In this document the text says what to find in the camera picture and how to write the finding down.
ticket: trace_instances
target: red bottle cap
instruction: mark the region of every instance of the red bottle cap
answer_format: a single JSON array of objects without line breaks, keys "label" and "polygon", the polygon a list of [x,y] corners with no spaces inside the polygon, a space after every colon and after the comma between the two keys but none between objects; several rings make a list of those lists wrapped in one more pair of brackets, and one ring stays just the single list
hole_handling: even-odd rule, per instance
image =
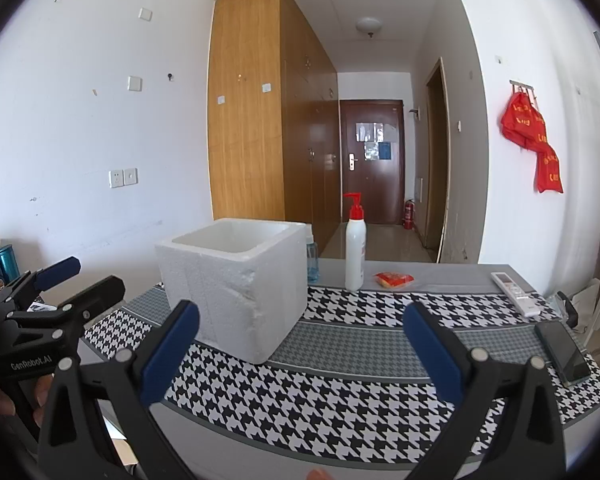
[{"label": "red bottle cap", "polygon": [[362,193],[345,193],[343,196],[350,196],[353,198],[353,205],[349,209],[349,220],[364,220],[365,210],[360,205],[360,197]]}]

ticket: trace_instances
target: smartphone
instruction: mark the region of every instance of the smartphone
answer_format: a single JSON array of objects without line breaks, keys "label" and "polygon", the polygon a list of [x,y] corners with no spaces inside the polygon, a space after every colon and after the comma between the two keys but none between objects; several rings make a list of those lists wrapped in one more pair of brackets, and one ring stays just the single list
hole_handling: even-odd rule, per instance
[{"label": "smartphone", "polygon": [[584,356],[560,321],[542,321],[536,324],[536,334],[554,362],[560,382],[566,388],[591,375]]}]

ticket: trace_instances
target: white foam box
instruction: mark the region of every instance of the white foam box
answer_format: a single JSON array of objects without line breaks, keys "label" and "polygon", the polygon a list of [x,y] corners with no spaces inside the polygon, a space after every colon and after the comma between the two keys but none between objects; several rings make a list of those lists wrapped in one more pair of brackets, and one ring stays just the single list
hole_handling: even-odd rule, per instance
[{"label": "white foam box", "polygon": [[223,218],[156,245],[171,308],[200,310],[196,339],[260,364],[306,308],[305,225]]}]

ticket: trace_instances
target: wooden door frame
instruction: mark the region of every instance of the wooden door frame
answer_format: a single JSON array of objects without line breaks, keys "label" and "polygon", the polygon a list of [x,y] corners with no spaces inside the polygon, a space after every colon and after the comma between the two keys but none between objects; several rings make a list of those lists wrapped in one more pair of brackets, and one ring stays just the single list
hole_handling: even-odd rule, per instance
[{"label": "wooden door frame", "polygon": [[427,142],[429,145],[429,153],[427,153],[428,155],[428,171],[427,171],[427,177],[429,179],[428,183],[427,183],[427,215],[426,215],[426,220],[425,220],[425,228],[424,228],[424,235],[422,236],[422,241],[424,244],[424,240],[427,239],[427,232],[429,231],[429,214],[431,212],[431,121],[429,120],[429,110],[431,110],[431,106],[429,103],[429,84],[431,83],[431,80],[433,79],[433,76],[436,74],[436,72],[440,70],[440,77],[442,79],[442,94],[444,96],[445,99],[445,111],[446,111],[446,197],[445,197],[445,216],[443,218],[442,221],[442,232],[440,233],[440,244],[438,246],[438,256],[436,257],[436,261],[435,263],[440,263],[440,257],[442,256],[442,244],[445,240],[445,234],[446,234],[446,222],[448,220],[448,213],[449,213],[449,195],[450,195],[450,189],[451,189],[451,185],[450,185],[450,179],[449,176],[451,175],[451,123],[450,123],[450,118],[449,118],[449,101],[448,101],[448,92],[446,91],[446,77],[445,77],[445,65],[442,61],[442,58],[439,57],[438,60],[436,61],[435,65],[433,66],[433,69],[431,69],[431,72],[429,72],[429,76],[426,79],[426,83],[425,83],[425,94],[426,94],[426,99],[427,99]]},{"label": "wooden door frame", "polygon": [[[340,99],[338,102],[338,109],[340,110],[340,190],[341,195],[344,192],[344,172],[345,168],[349,168],[349,147],[347,145],[347,121],[345,119],[345,113],[343,111],[343,104],[347,105],[392,105],[398,106],[400,113],[398,113],[398,142],[402,146],[400,151],[400,192],[401,196],[398,198],[400,203],[400,209],[404,208],[404,150],[406,149],[404,143],[404,101],[402,99]],[[342,197],[340,197],[340,217],[342,222],[346,222],[349,218],[347,212],[347,219],[344,216],[344,208],[342,206]]]}]

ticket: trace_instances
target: human hand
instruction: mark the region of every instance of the human hand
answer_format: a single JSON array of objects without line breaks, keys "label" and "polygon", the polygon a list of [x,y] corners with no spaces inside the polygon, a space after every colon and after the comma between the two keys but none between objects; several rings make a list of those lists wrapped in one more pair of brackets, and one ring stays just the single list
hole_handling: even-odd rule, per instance
[{"label": "human hand", "polygon": [[[36,386],[33,388],[33,394],[38,402],[38,407],[33,412],[33,419],[38,426],[42,426],[42,417],[45,414],[46,398],[51,388],[53,375],[45,375],[36,381]],[[13,401],[0,389],[0,415],[15,415],[16,407]]]},{"label": "human hand", "polygon": [[306,476],[306,480],[333,480],[333,476],[324,469],[313,469]]}]

